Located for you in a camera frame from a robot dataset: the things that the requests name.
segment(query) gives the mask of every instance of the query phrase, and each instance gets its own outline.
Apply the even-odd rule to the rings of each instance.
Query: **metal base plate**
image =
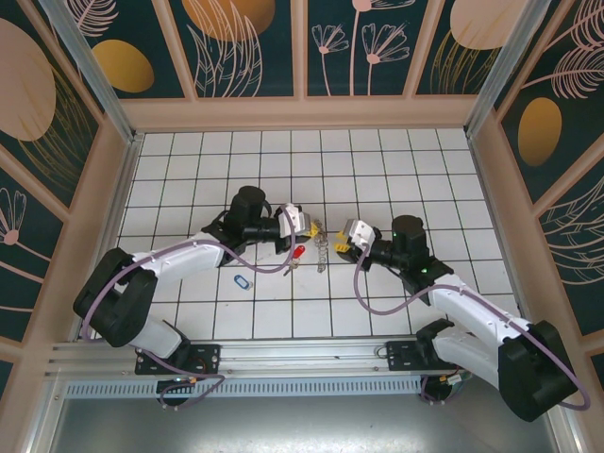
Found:
[[[456,366],[446,361],[426,364],[415,347],[416,341],[388,342],[386,354],[390,371],[454,371]]]
[[[136,353],[136,366],[134,374],[139,376],[148,375],[177,375],[163,366],[155,363],[144,353]],[[182,365],[182,370],[197,374],[214,375],[218,373],[220,364],[219,344],[193,344],[189,358]]]

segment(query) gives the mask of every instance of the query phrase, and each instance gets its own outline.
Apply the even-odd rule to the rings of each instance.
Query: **cable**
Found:
[[[438,400],[426,393],[426,385],[427,384],[428,384],[428,376],[425,376],[425,377],[422,378],[422,388],[421,388],[419,397],[423,401],[425,401],[427,403],[434,403],[434,402],[436,402]]]
[[[107,295],[107,293],[113,289],[113,287],[115,286],[115,284],[121,280],[124,276],[128,275],[130,272],[134,271],[135,269],[141,267],[143,264],[148,263],[149,261],[152,260],[156,260],[158,258],[163,257],[164,255],[168,255],[169,253],[172,252],[176,252],[177,250],[182,250],[185,248],[191,248],[191,247],[198,247],[199,245],[211,245],[211,246],[215,246],[218,248],[223,249],[226,253],[228,253],[234,260],[237,260],[238,262],[240,262],[241,264],[243,264],[245,267],[247,267],[248,269],[251,269],[254,272],[259,272],[261,274],[276,274],[279,271],[282,271],[283,269],[285,269],[288,264],[290,263],[290,261],[292,260],[293,256],[294,256],[294,250],[295,250],[295,230],[294,230],[294,222],[292,221],[292,217],[290,216],[289,212],[286,209],[285,205],[282,205],[282,210],[283,213],[285,214],[285,219],[287,220],[287,223],[290,227],[290,232],[291,232],[291,246],[290,246],[290,253],[288,254],[287,258],[285,261],[283,261],[282,264],[280,264],[278,267],[273,268],[273,269],[260,269],[258,266],[255,266],[253,264],[250,264],[249,262],[247,262],[246,260],[244,260],[243,258],[241,258],[239,255],[237,255],[235,252],[233,252],[230,248],[226,247],[225,245],[222,245],[221,243],[217,243],[215,241],[209,241],[209,240],[191,240],[191,241],[186,241],[184,243],[177,243],[175,245],[172,245],[170,247],[167,247],[163,250],[160,250],[157,253],[151,254],[148,257],[143,258],[142,260],[133,262],[132,264],[128,265],[127,267],[125,267],[124,269],[122,269],[120,272],[117,273],[117,275],[112,278],[106,285],[105,287],[101,290],[101,292],[97,295],[97,297],[93,300],[91,307],[89,308],[88,312],[86,313],[86,316],[84,317],[84,322],[82,323],[82,335],[84,337],[84,340],[87,342],[92,341],[91,335],[90,335],[90,323],[91,323],[91,319],[92,316],[94,315],[94,312],[96,311],[96,309],[98,308],[99,304],[101,303],[101,301],[103,300],[103,298]],[[185,401],[184,403],[182,403],[179,406],[175,406],[174,410],[177,411],[178,408],[181,409],[185,409],[195,403],[198,403],[199,401],[203,400],[208,394],[210,394],[211,392],[213,392],[214,390],[216,390],[224,381],[225,381],[225,376],[223,375],[208,375],[208,374],[198,374],[198,373],[191,373],[190,371],[186,371],[186,370],[181,370],[178,369],[174,366],[172,366],[171,364],[163,361],[162,359],[160,359],[159,357],[157,357],[155,354],[149,352],[149,351],[145,351],[143,350],[143,353],[148,356],[151,360],[155,361],[156,363],[158,363],[159,365],[163,366],[164,368],[180,374],[180,375],[184,375],[184,376],[191,376],[193,378],[201,378],[201,379],[212,379],[212,378],[218,378],[218,382],[216,382],[215,384],[213,384],[211,387],[209,387],[204,393],[202,393],[200,396],[196,397],[196,398],[190,398],[187,401]],[[169,392],[170,390],[173,390],[175,388],[182,388],[182,387],[189,387],[191,385],[194,385],[192,383],[178,383],[172,386],[167,387],[166,389],[163,390],[163,392],[161,392],[161,394],[159,395],[159,401],[161,402],[162,406],[165,408],[167,408],[168,406],[164,403],[163,401],[163,397],[165,396],[165,394],[167,392]]]
[[[82,334],[84,336],[84,339],[91,340],[89,326],[91,323],[92,315],[96,311],[96,308],[99,306],[99,304],[101,303],[103,298],[107,295],[107,293],[115,286],[115,284],[119,280],[121,280],[124,276],[127,276],[130,272],[134,271],[138,267],[141,267],[143,264],[147,264],[150,261],[161,258],[164,255],[168,255],[172,252],[176,252],[177,250],[197,247],[199,245],[211,245],[211,246],[223,249],[234,260],[237,260],[238,262],[243,264],[245,267],[247,267],[248,269],[251,269],[254,272],[258,272],[261,274],[275,274],[277,272],[282,271],[283,269],[285,269],[288,266],[288,264],[294,257],[294,249],[295,249],[294,222],[292,221],[292,218],[290,217],[290,214],[287,211],[285,205],[283,205],[282,208],[283,208],[283,213],[285,214],[285,219],[287,220],[287,223],[290,226],[290,231],[292,233],[292,236],[291,236],[292,240],[291,240],[291,246],[290,246],[290,253],[287,256],[287,259],[285,261],[283,261],[283,263],[280,264],[278,267],[273,268],[273,269],[261,269],[258,266],[250,264],[249,262],[247,262],[246,260],[241,258],[239,255],[237,255],[235,252],[233,252],[230,248],[226,247],[225,245],[222,245],[221,243],[217,243],[216,241],[209,241],[209,240],[203,240],[203,239],[202,240],[190,240],[190,241],[185,241],[183,243],[177,243],[170,247],[166,247],[165,249],[160,250],[159,252],[153,253],[153,254],[149,255],[148,257],[143,258],[142,260],[133,262],[132,264],[130,264],[129,266],[125,267],[120,272],[118,272],[117,275],[114,278],[112,278],[107,283],[107,285],[105,285],[105,287],[101,290],[101,292],[93,300],[91,307],[89,308],[88,312],[86,313],[86,316],[84,317],[84,323],[82,324]]]
[[[450,375],[446,375],[446,378],[451,378],[452,376],[457,375],[460,372],[461,368],[459,365],[455,365],[455,371],[453,373],[451,373]]]
[[[428,288],[425,288],[422,291],[412,295],[405,302],[403,302],[402,304],[400,304],[397,307],[394,307],[393,309],[380,311],[380,310],[375,310],[375,309],[372,309],[371,307],[369,307],[369,305],[367,305],[367,303],[362,299],[361,292],[359,291],[359,273],[361,272],[362,263],[364,262],[365,258],[367,258],[367,255],[369,255],[370,249],[371,249],[371,245],[365,246],[365,249],[362,251],[361,257],[359,258],[359,262],[357,262],[357,267],[355,268],[355,274],[353,276],[353,289],[355,291],[355,296],[357,297],[357,300],[359,301],[359,303],[361,304],[361,306],[364,309],[366,309],[370,313],[377,315],[377,316],[387,316],[389,314],[393,314],[393,313],[403,310],[414,300],[417,300],[422,295],[428,294],[434,290],[455,291],[455,292],[459,292],[461,295],[466,295],[469,298],[471,298],[472,300],[474,300],[475,302],[478,302],[486,310],[490,311],[492,314],[497,316],[501,321],[505,322],[508,326],[512,327],[518,333],[523,335],[527,340],[529,340],[531,343],[533,343],[541,352],[543,352],[551,361],[553,361],[556,364],[556,366],[558,366],[566,374],[566,376],[573,382],[573,384],[575,384],[575,386],[577,387],[577,389],[580,391],[581,395],[583,396],[583,404],[576,405],[576,404],[571,404],[571,403],[565,403],[564,401],[562,401],[561,403],[559,403],[560,406],[562,406],[563,408],[571,409],[573,411],[587,411],[591,407],[592,400],[591,400],[590,396],[587,394],[587,390],[585,389],[585,387],[580,383],[577,376],[575,376],[575,374],[572,371],[570,371],[570,369],[560,359],[558,359],[558,357],[556,357],[553,352],[551,352],[549,349],[547,349],[545,346],[543,346],[530,333],[528,333],[527,331],[522,329],[520,326],[518,326],[516,323],[514,323],[514,321],[509,316],[507,316],[505,313],[503,313],[503,312],[499,311],[498,309],[496,309],[495,307],[493,307],[486,299],[484,299],[479,294],[471,293],[471,292],[467,291],[467,289],[461,288],[459,286],[437,284],[437,285],[433,285]]]
[[[214,384],[212,384],[204,393],[202,393],[200,396],[196,396],[195,398],[189,398],[187,401],[185,401],[182,404],[179,404],[178,406],[173,406],[174,411],[178,411],[181,409],[186,409],[190,406],[192,406],[193,404],[197,404],[198,402],[202,401],[206,396],[208,396],[209,394],[211,394],[214,390],[216,390],[218,387],[220,387],[220,385],[225,381],[226,377],[224,375],[206,375],[206,374],[199,374],[199,373],[191,373],[189,371],[184,371],[184,370],[180,370],[174,366],[172,366],[170,363],[163,361],[162,359],[160,359],[159,357],[157,357],[155,354],[152,354],[148,351],[143,351],[143,353],[149,357],[149,359],[151,359],[152,361],[154,361],[155,363],[163,366],[164,368],[174,372],[174,373],[178,373],[180,375],[186,375],[186,376],[191,376],[193,378],[199,378],[199,379],[214,379],[214,378],[218,378],[218,381],[215,382]],[[166,387],[165,389],[163,389],[163,391],[161,392],[161,394],[159,394],[159,402],[161,403],[161,406],[164,409],[168,409],[171,406],[168,406],[165,401],[164,401],[164,397],[165,395],[170,392],[171,390],[174,389],[180,389],[180,388],[185,388],[185,387],[194,387],[195,383],[192,382],[179,382],[178,384],[174,384],[171,385],[169,387]]]
[[[377,356],[379,359],[388,359],[388,355],[384,355],[384,356],[380,356],[380,355],[379,355],[379,351],[381,351],[382,349],[386,349],[386,344],[383,344],[382,346],[378,346],[378,347],[376,348],[376,350],[374,351],[374,353],[376,354],[376,356]]]

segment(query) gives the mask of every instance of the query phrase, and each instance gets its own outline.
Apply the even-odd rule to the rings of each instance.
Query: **dark teal wallpaper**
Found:
[[[88,83],[88,80],[86,80],[86,78],[80,73],[79,68],[77,67],[76,61],[72,58],[72,54],[70,54],[69,50],[67,50],[67,47],[63,43],[63,40],[57,34],[57,31],[55,31],[55,28],[50,25],[50,21],[48,20],[48,16],[46,16],[46,13],[44,12],[44,9],[42,8],[42,5],[40,5],[40,2],[38,0],[33,0],[33,4],[36,7],[36,9],[38,10],[38,12],[40,13],[40,15],[42,16],[42,18],[44,19],[44,22],[46,23],[46,26],[48,26],[48,28],[53,33],[53,35],[55,37],[55,41],[57,41],[57,43],[59,44],[61,50],[63,51],[63,54],[65,54],[65,56],[67,57],[67,59],[72,63],[72,66],[77,71],[77,73],[79,74],[80,78],[82,79],[82,81],[86,85],[86,88],[88,89],[88,92],[91,94],[92,98],[94,99],[94,103],[101,110],[101,112],[105,113],[105,109],[103,108],[103,106],[99,102],[98,98],[96,97],[96,94],[92,90],[90,84]]]
[[[98,124],[16,2],[0,9],[0,61],[0,145],[70,206]]]
[[[199,97],[293,96],[290,0],[170,0]]]
[[[445,0],[417,94],[478,94],[523,2]]]
[[[576,2],[501,124],[537,201],[604,132],[604,8]]]
[[[545,16],[544,16],[543,20],[538,24],[537,30],[535,30],[535,34],[532,36],[530,42],[528,43],[528,46],[527,46],[527,49],[525,50],[524,55],[522,56],[522,58],[520,58],[520,60],[514,67],[512,73],[510,74],[510,78],[508,79],[505,86],[501,90],[501,93],[495,100],[495,109],[499,109],[499,106],[501,105],[503,100],[508,95],[508,92],[510,91],[510,88],[512,87],[513,82],[516,80],[517,73],[520,71],[520,68],[522,68],[525,65],[525,63],[527,62],[527,59],[529,59],[532,49],[535,47],[535,44],[537,43],[537,41],[539,41],[539,39],[541,38],[541,35],[543,34],[545,28],[547,27],[547,24],[549,24],[549,21],[551,20],[551,16],[553,16],[554,12],[556,12],[556,9],[560,5],[560,2],[561,2],[561,0],[551,0],[551,3],[549,4],[547,11],[545,12]]]
[[[310,0],[309,96],[402,94],[425,12],[414,0]]]
[[[604,160],[540,221],[581,333],[603,329]]]
[[[0,169],[0,337],[20,342],[63,223]]]
[[[2,395],[7,388],[8,378],[10,377],[11,370],[12,363],[9,361],[0,361],[0,401],[2,401]]]
[[[67,0],[121,99],[184,97],[151,0]]]

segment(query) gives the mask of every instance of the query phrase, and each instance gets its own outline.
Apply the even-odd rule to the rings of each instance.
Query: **metal rod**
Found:
[[[40,0],[40,5],[122,138],[127,143],[132,142],[132,128],[126,113],[92,54],[90,46],[79,32],[66,3],[57,0]]]
[[[493,105],[506,82],[512,75],[516,64],[522,58],[539,23],[545,17],[551,0],[527,2],[508,41],[499,52],[497,60],[480,89],[476,103],[466,121],[466,135],[469,139],[478,134],[482,124],[491,112]]]

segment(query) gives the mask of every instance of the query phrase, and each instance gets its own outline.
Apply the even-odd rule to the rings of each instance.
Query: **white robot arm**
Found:
[[[130,344],[179,367],[187,359],[183,349],[189,341],[174,326],[149,315],[157,285],[231,262],[233,257],[225,253],[226,248],[241,255],[250,244],[271,242],[276,253],[288,251],[292,242],[290,221],[297,243],[309,238],[310,217],[300,207],[287,204],[274,217],[262,217],[264,209],[270,216],[271,207],[264,192],[246,186],[235,195],[229,210],[182,243],[133,255],[120,248],[110,250],[78,295],[75,312],[85,318],[109,281],[127,266],[140,263],[124,281],[119,281],[126,285],[122,291],[113,288],[103,297],[90,325],[114,347]]]
[[[350,220],[338,244],[338,254],[358,269],[372,263],[387,267],[402,280],[405,290],[447,314],[416,332],[416,350],[424,365],[448,362],[496,387],[504,401],[523,420],[532,421],[578,388],[551,358],[522,332],[548,349],[568,369],[570,360],[558,331],[546,321],[533,325],[499,309],[463,283],[453,269],[431,256],[420,218],[402,215],[392,224],[393,238],[361,220]],[[361,304],[373,314],[378,312]]]

